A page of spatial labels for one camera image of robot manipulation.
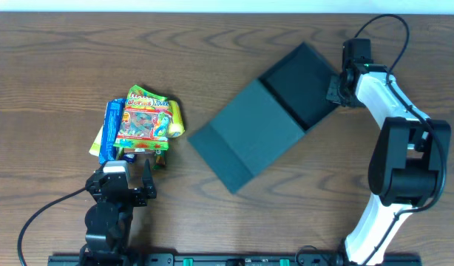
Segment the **gummy worms candy bag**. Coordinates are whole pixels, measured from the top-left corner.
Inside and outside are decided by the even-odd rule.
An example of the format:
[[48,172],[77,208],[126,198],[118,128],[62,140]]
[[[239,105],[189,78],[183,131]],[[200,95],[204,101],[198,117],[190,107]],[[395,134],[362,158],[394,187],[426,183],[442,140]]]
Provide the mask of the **gummy worms candy bag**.
[[172,109],[168,98],[138,85],[129,89],[115,147],[123,149],[169,149],[168,129]]

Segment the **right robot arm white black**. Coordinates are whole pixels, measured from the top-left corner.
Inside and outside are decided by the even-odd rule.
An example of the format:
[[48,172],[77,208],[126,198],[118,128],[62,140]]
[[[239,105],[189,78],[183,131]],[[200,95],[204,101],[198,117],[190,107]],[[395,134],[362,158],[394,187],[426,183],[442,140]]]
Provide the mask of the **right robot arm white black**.
[[451,128],[417,109],[391,71],[370,60],[347,59],[331,81],[328,100],[365,107],[380,128],[367,174],[370,199],[344,240],[349,263],[380,265],[406,219],[443,194]]

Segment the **yellow mentos candy tube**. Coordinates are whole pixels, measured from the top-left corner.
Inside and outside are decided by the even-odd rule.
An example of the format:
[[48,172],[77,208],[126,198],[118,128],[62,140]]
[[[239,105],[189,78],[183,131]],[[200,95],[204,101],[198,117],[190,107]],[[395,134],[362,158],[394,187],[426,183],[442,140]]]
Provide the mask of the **yellow mentos candy tube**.
[[172,110],[172,121],[169,126],[169,136],[179,137],[185,132],[181,110],[175,100],[170,100],[169,105]]

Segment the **blue cookie package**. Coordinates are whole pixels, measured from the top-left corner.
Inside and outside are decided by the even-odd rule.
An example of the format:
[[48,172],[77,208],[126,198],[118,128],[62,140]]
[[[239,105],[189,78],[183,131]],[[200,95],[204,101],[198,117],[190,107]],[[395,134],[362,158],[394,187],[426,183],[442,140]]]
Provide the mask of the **blue cookie package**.
[[102,128],[101,147],[98,155],[99,163],[116,160],[117,148],[115,140],[121,124],[125,98],[111,100],[106,105],[104,124]]

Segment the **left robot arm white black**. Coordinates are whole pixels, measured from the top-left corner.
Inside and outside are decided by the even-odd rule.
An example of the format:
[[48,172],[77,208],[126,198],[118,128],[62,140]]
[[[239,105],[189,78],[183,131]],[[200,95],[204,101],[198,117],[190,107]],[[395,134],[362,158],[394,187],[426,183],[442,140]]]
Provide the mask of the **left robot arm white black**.
[[79,265],[139,265],[140,255],[128,248],[133,209],[157,196],[151,166],[143,166],[140,188],[129,187],[129,166],[124,160],[107,161],[86,181],[85,190],[95,204],[87,211],[86,244]]

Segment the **dark green gift box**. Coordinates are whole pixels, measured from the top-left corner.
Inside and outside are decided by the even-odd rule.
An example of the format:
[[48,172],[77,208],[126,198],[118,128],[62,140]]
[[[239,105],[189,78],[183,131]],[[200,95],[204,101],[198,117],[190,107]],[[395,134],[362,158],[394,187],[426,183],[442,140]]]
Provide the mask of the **dark green gift box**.
[[336,107],[326,95],[336,71],[302,43],[190,138],[232,194],[261,174]]

